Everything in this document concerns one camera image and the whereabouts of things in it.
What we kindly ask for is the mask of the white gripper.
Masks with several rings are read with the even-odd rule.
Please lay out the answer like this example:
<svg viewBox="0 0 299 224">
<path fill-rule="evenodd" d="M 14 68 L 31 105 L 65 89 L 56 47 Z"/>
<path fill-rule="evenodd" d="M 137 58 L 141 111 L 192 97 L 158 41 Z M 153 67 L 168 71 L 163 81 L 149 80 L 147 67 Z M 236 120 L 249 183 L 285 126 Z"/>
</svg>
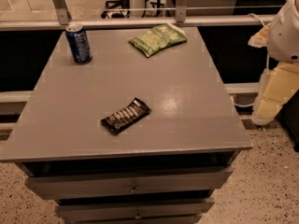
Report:
<svg viewBox="0 0 299 224">
<path fill-rule="evenodd" d="M 299 90 L 299 0 L 288 0 L 278 14 L 248 44 L 254 48 L 267 46 L 271 58 L 280 63 L 265 69 L 253 105 L 251 120 L 266 125 Z"/>
</svg>

